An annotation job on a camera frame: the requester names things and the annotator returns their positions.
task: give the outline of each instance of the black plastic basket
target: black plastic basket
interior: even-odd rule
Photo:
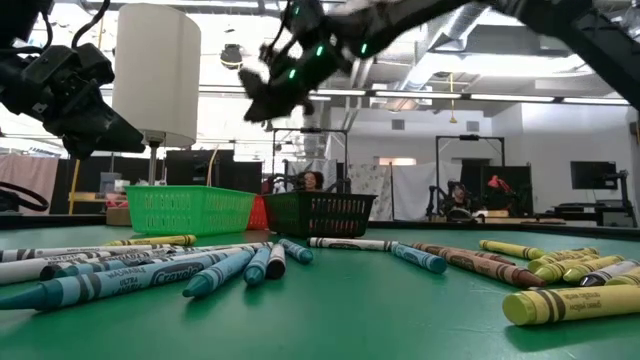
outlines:
[[[364,235],[376,195],[290,192],[264,196],[269,230],[297,237]]]

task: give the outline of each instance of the person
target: person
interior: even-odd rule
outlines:
[[[319,171],[307,171],[302,176],[304,180],[303,191],[322,191],[324,176]]]

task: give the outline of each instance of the green plastic basket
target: green plastic basket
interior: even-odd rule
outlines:
[[[255,196],[208,186],[127,186],[133,230],[144,234],[244,231]]]

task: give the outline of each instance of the window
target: window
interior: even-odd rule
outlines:
[[[414,158],[382,158],[376,156],[378,159],[378,165],[391,165],[393,166],[403,166],[403,165],[415,165],[417,164],[416,159]]]

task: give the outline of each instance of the table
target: table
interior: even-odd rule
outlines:
[[[131,229],[0,232],[0,248],[97,245]],[[266,232],[198,245],[265,241]],[[476,248],[494,239],[547,250],[596,246],[640,259],[640,243],[506,231],[369,229],[364,238]],[[640,316],[518,328],[501,310],[511,286],[449,267],[435,275],[389,253],[313,249],[281,280],[234,278],[201,301],[185,282],[50,313],[0,312],[0,359],[635,359]],[[30,284],[0,288],[0,295]]]

